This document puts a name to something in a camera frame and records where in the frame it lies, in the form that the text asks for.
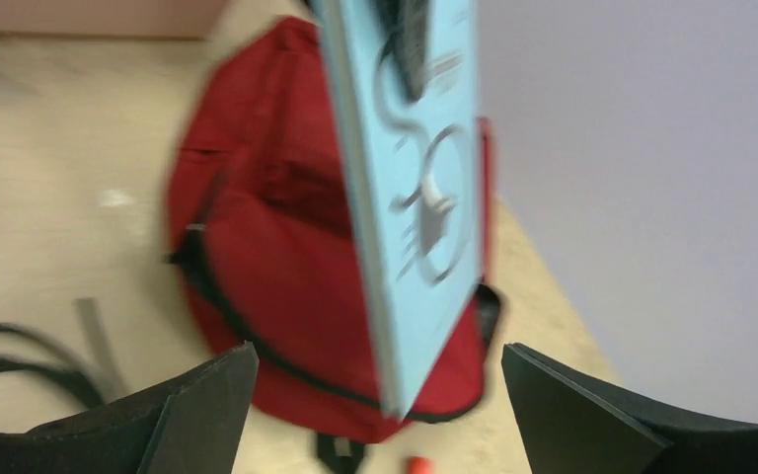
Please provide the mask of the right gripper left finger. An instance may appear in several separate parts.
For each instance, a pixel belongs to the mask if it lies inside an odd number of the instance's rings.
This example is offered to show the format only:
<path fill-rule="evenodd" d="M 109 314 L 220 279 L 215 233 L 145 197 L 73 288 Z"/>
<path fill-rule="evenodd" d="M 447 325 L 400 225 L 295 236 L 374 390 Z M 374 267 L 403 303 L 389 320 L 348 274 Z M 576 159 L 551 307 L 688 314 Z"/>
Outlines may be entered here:
<path fill-rule="evenodd" d="M 258 364 L 246 343 L 103 407 L 0 434 L 0 473 L 229 473 Z"/>

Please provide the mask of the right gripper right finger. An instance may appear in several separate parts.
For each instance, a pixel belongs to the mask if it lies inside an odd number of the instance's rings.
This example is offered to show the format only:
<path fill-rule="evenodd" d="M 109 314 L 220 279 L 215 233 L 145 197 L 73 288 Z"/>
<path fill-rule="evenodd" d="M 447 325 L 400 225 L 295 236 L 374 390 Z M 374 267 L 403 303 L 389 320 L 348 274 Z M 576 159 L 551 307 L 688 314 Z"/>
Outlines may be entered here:
<path fill-rule="evenodd" d="M 758 424 L 674 407 L 523 344 L 501 367 L 532 472 L 756 473 Z"/>

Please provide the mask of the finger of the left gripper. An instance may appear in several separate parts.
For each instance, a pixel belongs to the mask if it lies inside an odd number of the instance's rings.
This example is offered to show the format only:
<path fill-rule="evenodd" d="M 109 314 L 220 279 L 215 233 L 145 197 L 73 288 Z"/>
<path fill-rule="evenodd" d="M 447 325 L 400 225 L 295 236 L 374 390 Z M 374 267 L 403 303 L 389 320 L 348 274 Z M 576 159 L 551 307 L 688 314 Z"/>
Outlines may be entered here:
<path fill-rule="evenodd" d="M 418 101 L 427 83 L 429 0 L 376 0 L 378 19 L 391 40 L 407 100 Z"/>

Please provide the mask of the light blue book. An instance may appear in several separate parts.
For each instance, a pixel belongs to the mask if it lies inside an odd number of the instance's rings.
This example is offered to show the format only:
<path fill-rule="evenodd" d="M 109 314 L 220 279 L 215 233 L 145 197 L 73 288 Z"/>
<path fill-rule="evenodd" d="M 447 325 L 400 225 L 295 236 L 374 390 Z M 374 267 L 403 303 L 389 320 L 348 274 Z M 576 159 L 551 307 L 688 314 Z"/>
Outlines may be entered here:
<path fill-rule="evenodd" d="M 379 374 L 402 420 L 483 273 L 477 5 L 430 1 L 427 83 L 409 102 L 374 1 L 312 5 Z"/>

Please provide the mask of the red student backpack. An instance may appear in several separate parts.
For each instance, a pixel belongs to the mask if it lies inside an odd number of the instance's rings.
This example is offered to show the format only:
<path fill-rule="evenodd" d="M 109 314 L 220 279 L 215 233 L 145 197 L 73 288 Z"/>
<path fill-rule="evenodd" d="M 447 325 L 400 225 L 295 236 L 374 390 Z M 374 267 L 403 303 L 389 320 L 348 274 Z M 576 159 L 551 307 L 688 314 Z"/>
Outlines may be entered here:
<path fill-rule="evenodd" d="M 253 405 L 333 473 L 405 427 L 380 412 L 314 26 L 283 16 L 219 64 L 167 197 L 171 264 L 210 349 L 251 343 Z"/>

